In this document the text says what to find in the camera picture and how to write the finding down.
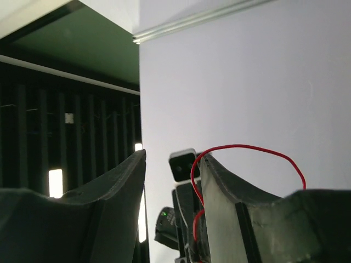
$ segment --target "vertical slat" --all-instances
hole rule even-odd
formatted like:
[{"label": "vertical slat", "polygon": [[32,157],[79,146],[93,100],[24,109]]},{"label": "vertical slat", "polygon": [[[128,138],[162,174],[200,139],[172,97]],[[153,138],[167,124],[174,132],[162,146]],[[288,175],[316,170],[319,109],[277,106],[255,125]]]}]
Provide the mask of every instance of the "vertical slat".
[{"label": "vertical slat", "polygon": [[41,188],[44,195],[49,195],[49,150],[48,150],[48,106],[45,90],[39,91],[40,144],[41,144]]},{"label": "vertical slat", "polygon": [[106,102],[101,101],[101,130],[103,131],[103,162],[104,172],[109,170],[108,167],[108,156],[107,156],[107,126],[106,126]]},{"label": "vertical slat", "polygon": [[75,130],[76,130],[76,167],[78,186],[83,185],[83,157],[82,157],[82,119],[81,98],[75,95]]},{"label": "vertical slat", "polygon": [[123,120],[123,153],[124,159],[128,158],[128,136],[127,136],[127,105],[126,98],[122,99],[122,120]]},{"label": "vertical slat", "polygon": [[132,143],[133,147],[136,143],[136,137],[135,137],[135,112],[134,112],[134,103],[131,102],[131,122],[132,122]]},{"label": "vertical slat", "polygon": [[90,137],[90,163],[91,180],[97,177],[97,160],[95,155],[95,120],[94,120],[94,96],[89,96],[89,137]]},{"label": "vertical slat", "polygon": [[28,187],[26,88],[18,86],[19,186]]},{"label": "vertical slat", "polygon": [[4,180],[3,180],[3,175],[2,175],[2,87],[0,84],[0,187],[4,187]]},{"label": "vertical slat", "polygon": [[112,121],[114,124],[114,154],[115,154],[115,166],[119,165],[120,160],[118,156],[118,125],[117,125],[117,112],[112,113]]},{"label": "vertical slat", "polygon": [[66,142],[66,121],[65,121],[65,95],[59,94],[59,124],[60,124],[60,155],[63,174],[63,192],[69,190],[67,179],[67,142]]}]

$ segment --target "white panel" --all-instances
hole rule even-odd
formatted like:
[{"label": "white panel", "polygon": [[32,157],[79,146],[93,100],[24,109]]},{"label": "white panel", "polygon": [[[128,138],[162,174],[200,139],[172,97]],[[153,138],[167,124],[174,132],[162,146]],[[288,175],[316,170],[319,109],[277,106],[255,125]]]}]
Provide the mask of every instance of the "white panel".
[{"label": "white panel", "polygon": [[[308,188],[351,187],[350,10],[351,1],[280,0],[141,44],[151,262],[178,256],[153,241],[158,213],[172,205],[171,152],[258,145],[292,157]],[[276,195],[301,187],[278,157],[214,156]]]},{"label": "white panel", "polygon": [[141,0],[80,1],[129,33],[135,33],[139,27],[139,2]]},{"label": "white panel", "polygon": [[1,0],[0,21],[35,0]]},{"label": "white panel", "polygon": [[1,0],[0,38],[28,25],[71,0]]}]

